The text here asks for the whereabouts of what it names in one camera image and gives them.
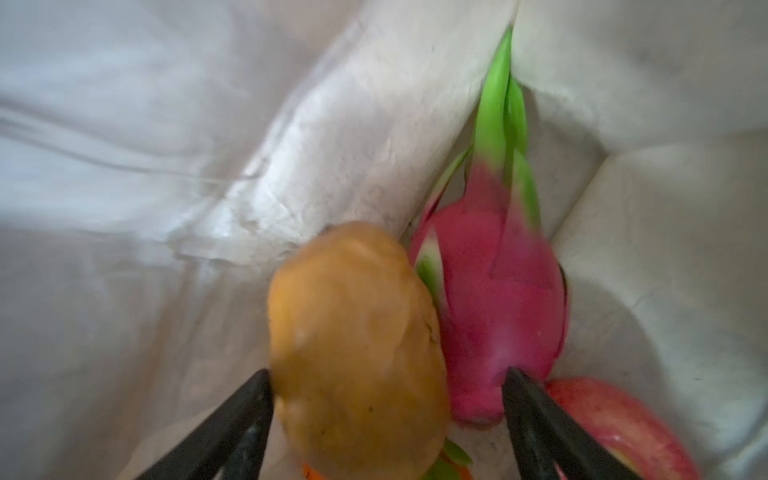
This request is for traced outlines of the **red apple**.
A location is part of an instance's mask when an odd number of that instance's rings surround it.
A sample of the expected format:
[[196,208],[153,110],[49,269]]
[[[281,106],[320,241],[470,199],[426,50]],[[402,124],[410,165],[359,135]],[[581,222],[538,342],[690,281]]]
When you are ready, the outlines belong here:
[[671,428],[621,388],[587,376],[551,379],[544,387],[584,430],[641,478],[700,477]]

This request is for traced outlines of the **brown potato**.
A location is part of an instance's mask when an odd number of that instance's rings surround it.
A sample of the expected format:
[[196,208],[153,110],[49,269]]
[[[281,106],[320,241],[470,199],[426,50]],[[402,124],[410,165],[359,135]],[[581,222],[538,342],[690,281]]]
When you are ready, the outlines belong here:
[[334,225],[275,272],[269,370],[288,443],[328,479],[417,479],[450,424],[432,297],[403,246]]

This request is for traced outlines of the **orange fruit with leaves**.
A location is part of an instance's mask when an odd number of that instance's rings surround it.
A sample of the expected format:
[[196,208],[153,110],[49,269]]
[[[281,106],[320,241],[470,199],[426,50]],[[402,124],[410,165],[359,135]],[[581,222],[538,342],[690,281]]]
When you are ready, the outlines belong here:
[[373,450],[354,457],[350,466],[304,462],[305,479],[473,479],[473,460],[445,437],[427,441],[399,441],[396,447]]

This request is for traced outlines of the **pink dragon fruit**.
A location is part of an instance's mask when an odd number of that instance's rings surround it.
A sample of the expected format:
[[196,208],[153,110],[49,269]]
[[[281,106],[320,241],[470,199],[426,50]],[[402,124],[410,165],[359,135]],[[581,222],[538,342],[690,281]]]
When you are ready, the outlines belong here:
[[469,147],[438,177],[409,258],[439,315],[451,415],[486,429],[504,417],[510,368],[542,381],[564,346],[565,274],[542,228],[510,32],[494,53]]

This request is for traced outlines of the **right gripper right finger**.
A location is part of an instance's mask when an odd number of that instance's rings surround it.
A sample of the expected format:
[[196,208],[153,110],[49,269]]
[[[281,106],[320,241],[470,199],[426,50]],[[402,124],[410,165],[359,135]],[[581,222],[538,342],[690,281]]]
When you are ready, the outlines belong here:
[[522,370],[506,371],[502,401],[522,479],[636,479]]

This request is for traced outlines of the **cream canvas tote bag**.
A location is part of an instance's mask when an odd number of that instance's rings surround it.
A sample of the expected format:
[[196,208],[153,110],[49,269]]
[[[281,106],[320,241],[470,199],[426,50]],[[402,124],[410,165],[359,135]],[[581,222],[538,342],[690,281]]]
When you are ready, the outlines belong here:
[[265,365],[289,252],[407,231],[506,28],[554,375],[765,478],[763,1],[3,2],[2,477],[132,479],[196,427]]

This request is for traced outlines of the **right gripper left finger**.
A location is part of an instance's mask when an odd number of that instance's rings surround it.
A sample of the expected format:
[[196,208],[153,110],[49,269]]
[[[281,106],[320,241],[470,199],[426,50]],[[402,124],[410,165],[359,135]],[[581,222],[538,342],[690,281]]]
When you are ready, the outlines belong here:
[[270,372],[258,370],[141,479],[257,479],[274,413]]

